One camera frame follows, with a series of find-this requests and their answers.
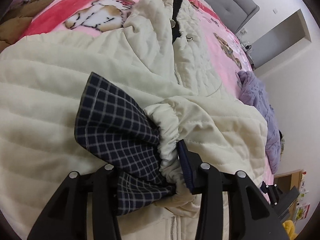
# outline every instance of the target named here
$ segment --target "headboard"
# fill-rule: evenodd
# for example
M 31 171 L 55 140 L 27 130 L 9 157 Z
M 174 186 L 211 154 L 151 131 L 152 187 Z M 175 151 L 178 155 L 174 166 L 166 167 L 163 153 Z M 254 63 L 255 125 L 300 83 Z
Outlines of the headboard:
M 237 33 L 259 11 L 252 0 L 205 0 L 223 23 Z

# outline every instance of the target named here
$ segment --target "metal zipper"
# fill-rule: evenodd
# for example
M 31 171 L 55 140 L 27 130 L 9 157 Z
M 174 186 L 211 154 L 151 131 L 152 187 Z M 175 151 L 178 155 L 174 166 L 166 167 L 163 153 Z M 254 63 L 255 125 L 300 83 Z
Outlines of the metal zipper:
M 175 77 L 176 77 L 176 80 L 177 80 L 178 85 L 180 85 L 180 81 L 179 81 L 179 79 L 178 79 L 178 76 L 177 76 L 177 74 L 176 74 L 176 71 L 174 71 L 174 75 L 175 75 Z
M 172 217 L 171 218 L 171 229 L 170 229 L 170 240 L 174 240 L 174 225 L 175 225 L 175 222 L 176 222 L 176 218 L 175 217 Z

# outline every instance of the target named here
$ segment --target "lavender cloth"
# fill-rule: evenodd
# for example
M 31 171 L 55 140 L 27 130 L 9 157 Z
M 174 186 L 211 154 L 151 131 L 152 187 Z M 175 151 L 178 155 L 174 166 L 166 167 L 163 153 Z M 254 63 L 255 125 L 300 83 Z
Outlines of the lavender cloth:
M 267 121 L 268 135 L 266 143 L 266 155 L 269 160 L 272 174 L 278 170 L 280 163 L 281 145 L 278 123 L 275 112 L 269 104 L 265 85 L 253 72 L 240 71 L 238 73 L 242 83 L 239 100 L 249 106 L 254 106 Z

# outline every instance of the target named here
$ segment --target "snap button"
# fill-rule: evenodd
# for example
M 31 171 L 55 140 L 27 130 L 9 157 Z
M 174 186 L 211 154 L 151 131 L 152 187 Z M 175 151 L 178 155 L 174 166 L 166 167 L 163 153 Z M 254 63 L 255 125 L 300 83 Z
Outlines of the snap button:
M 187 41 L 192 41 L 193 40 L 193 36 L 191 34 L 187 34 L 186 38 L 187 38 Z
M 171 24 L 171 28 L 175 27 L 176 25 L 176 22 L 172 19 L 170 19 L 170 24 Z

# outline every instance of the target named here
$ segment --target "cream quilted jacket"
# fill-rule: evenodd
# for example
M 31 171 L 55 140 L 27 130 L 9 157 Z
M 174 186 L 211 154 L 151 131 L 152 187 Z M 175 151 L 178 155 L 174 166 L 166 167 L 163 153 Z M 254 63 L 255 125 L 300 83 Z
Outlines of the cream quilted jacket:
M 91 71 L 125 90 L 159 125 L 161 172 L 177 185 L 176 195 L 119 217 L 124 240 L 194 239 L 200 196 L 184 185 L 174 149 L 180 139 L 220 171 L 244 170 L 261 183 L 266 122 L 224 91 L 188 0 L 172 44 L 172 3 L 140 0 L 123 29 L 96 38 L 76 31 L 28 36 L 0 54 L 0 209 L 23 240 L 69 172 L 104 164 L 74 139 Z

